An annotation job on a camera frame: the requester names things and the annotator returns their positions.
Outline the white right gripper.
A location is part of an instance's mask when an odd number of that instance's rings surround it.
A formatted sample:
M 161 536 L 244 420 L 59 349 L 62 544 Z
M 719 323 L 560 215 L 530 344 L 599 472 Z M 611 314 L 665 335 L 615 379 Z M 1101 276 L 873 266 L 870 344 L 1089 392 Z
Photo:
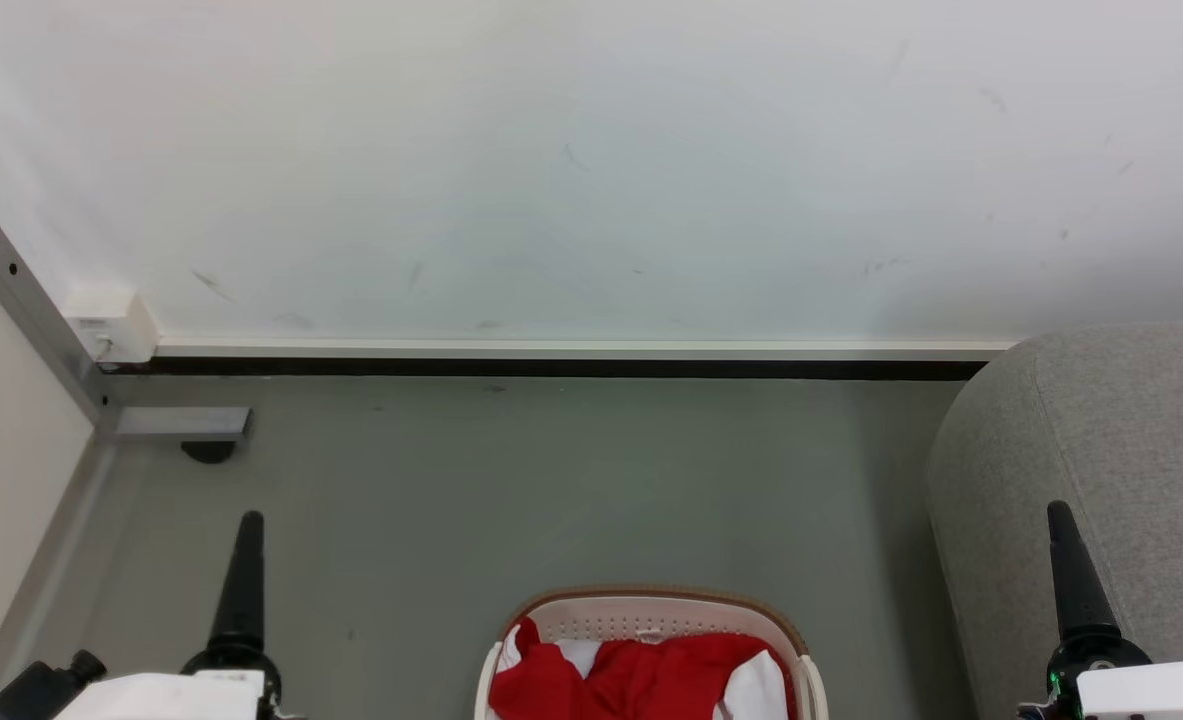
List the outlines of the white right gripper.
M 1121 637 L 1068 502 L 1048 502 L 1049 560 L 1061 643 L 1045 669 L 1048 698 L 1021 719 L 1183 719 L 1183 661 L 1153 664 Z

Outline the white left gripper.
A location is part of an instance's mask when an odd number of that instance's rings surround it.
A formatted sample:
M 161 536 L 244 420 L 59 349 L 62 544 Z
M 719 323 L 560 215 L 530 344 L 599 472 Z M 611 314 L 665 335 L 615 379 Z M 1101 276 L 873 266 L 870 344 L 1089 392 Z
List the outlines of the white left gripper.
M 244 512 L 211 638 L 179 673 L 97 680 L 57 719 L 274 719 L 282 674 L 265 651 L 265 515 Z

